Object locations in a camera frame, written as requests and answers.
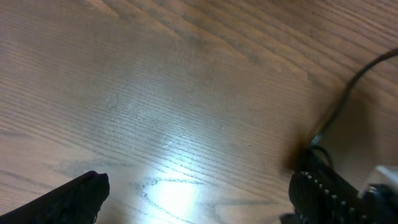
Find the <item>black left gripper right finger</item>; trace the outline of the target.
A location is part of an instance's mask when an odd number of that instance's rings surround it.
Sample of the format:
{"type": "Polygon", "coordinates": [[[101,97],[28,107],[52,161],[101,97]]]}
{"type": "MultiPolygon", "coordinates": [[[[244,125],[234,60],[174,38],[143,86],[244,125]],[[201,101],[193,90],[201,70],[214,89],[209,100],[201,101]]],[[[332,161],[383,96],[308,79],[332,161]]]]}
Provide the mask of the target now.
{"type": "Polygon", "coordinates": [[[294,174],[289,199],[299,223],[397,224],[397,194],[386,184],[358,192],[341,178],[294,174]]]}

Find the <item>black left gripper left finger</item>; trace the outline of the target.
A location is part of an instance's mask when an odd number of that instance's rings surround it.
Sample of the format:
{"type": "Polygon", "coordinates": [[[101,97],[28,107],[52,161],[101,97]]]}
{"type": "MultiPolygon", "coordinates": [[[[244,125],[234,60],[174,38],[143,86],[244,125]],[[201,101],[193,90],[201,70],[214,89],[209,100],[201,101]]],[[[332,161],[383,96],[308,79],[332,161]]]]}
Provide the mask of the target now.
{"type": "Polygon", "coordinates": [[[94,224],[109,191],[108,175],[92,170],[1,215],[1,223],[94,224]]]}

